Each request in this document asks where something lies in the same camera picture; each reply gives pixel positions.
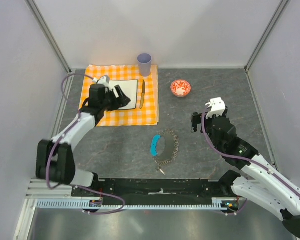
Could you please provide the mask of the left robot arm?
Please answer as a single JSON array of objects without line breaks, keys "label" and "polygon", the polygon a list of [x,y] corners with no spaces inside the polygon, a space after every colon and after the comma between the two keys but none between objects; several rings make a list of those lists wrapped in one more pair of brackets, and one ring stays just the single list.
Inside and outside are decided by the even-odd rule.
[{"label": "left robot arm", "polygon": [[58,135],[50,140],[41,140],[37,146],[35,175],[38,179],[58,185],[82,186],[89,197],[96,196],[100,185],[94,181],[90,171],[76,168],[73,150],[79,142],[95,128],[105,112],[126,107],[131,99],[119,85],[110,87],[107,83],[92,84],[89,97],[84,100],[74,120]]}]

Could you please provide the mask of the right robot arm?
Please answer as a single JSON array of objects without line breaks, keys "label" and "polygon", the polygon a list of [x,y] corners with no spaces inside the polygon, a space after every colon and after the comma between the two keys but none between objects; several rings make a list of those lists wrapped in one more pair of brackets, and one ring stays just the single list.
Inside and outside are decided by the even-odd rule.
[{"label": "right robot arm", "polygon": [[228,110],[221,115],[203,113],[191,115],[191,131],[204,135],[209,146],[230,165],[255,179],[255,186],[245,177],[232,171],[223,177],[229,178],[219,184],[225,197],[233,194],[244,197],[276,216],[283,226],[300,239],[300,187],[296,186],[248,142],[237,136],[236,127],[227,118]]}]

